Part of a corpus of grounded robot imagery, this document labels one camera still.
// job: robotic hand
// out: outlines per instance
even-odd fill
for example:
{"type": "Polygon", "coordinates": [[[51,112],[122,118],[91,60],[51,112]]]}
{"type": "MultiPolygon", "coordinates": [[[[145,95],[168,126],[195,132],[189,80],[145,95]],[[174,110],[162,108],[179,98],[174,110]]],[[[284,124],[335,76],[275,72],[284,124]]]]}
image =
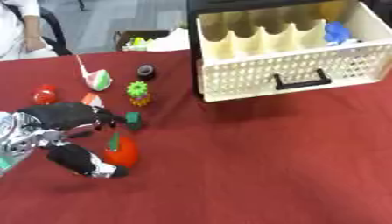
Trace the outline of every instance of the robotic hand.
{"type": "Polygon", "coordinates": [[[125,118],[104,108],[79,102],[60,102],[0,112],[0,175],[27,158],[34,148],[48,149],[47,158],[80,175],[119,178],[128,175],[120,165],[103,163],[93,152],[67,141],[83,137],[103,125],[114,128],[125,118]]]}

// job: green spiky ball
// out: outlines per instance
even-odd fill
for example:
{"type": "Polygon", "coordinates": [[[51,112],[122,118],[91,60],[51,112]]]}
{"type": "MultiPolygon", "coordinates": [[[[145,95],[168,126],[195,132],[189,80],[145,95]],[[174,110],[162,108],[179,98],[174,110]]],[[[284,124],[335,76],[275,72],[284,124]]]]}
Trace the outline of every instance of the green spiky ball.
{"type": "Polygon", "coordinates": [[[134,98],[138,98],[148,94],[148,86],[144,81],[137,80],[131,82],[127,88],[127,93],[134,98]]]}

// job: white sleeve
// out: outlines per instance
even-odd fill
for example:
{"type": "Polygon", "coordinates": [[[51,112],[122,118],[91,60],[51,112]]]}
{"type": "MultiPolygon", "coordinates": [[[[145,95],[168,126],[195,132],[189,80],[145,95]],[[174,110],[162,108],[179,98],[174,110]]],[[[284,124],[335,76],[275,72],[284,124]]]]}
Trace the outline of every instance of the white sleeve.
{"type": "Polygon", "coordinates": [[[22,16],[39,17],[39,4],[37,0],[0,0],[5,4],[15,5],[19,8],[22,16]]]}

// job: drawer handle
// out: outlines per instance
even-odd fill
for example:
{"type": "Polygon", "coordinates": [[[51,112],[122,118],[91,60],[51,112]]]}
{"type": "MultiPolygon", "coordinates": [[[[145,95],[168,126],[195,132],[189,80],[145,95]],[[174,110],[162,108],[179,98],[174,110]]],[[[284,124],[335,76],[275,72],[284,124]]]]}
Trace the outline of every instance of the drawer handle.
{"type": "Polygon", "coordinates": [[[297,82],[297,83],[288,83],[284,84],[282,79],[280,78],[280,74],[274,74],[274,79],[276,81],[276,90],[283,90],[289,88],[305,88],[305,87],[312,87],[312,86],[319,86],[319,85],[326,85],[331,84],[332,80],[326,77],[323,69],[319,68],[316,70],[318,77],[320,80],[308,80],[304,82],[297,82]]]}

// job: blue object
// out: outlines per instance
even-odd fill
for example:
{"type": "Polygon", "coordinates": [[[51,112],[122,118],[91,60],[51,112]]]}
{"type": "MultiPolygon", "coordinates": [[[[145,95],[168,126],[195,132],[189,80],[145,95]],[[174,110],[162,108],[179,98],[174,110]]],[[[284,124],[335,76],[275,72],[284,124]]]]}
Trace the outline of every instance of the blue object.
{"type": "Polygon", "coordinates": [[[331,22],[325,25],[326,42],[338,43],[341,45],[351,38],[350,31],[339,21],[331,22]]]}

